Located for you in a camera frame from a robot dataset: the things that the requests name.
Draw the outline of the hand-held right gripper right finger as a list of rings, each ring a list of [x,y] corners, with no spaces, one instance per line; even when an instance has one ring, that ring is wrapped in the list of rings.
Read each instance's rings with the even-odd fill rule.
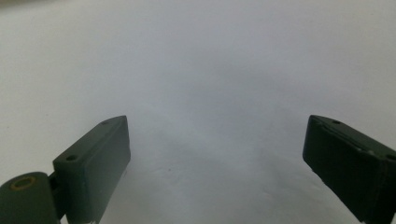
[[[303,159],[364,224],[396,216],[396,151],[345,123],[312,115]]]

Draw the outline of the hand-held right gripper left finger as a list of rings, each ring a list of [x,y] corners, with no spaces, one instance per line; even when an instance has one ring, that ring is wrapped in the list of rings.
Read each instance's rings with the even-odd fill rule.
[[[128,120],[118,116],[97,124],[53,161],[70,224],[101,220],[130,160]]]

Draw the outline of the light blue foam mat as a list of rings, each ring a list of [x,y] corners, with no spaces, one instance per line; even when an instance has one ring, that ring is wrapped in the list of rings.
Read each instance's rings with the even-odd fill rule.
[[[304,136],[396,150],[396,0],[0,0],[0,184],[120,115],[101,224],[360,224]]]

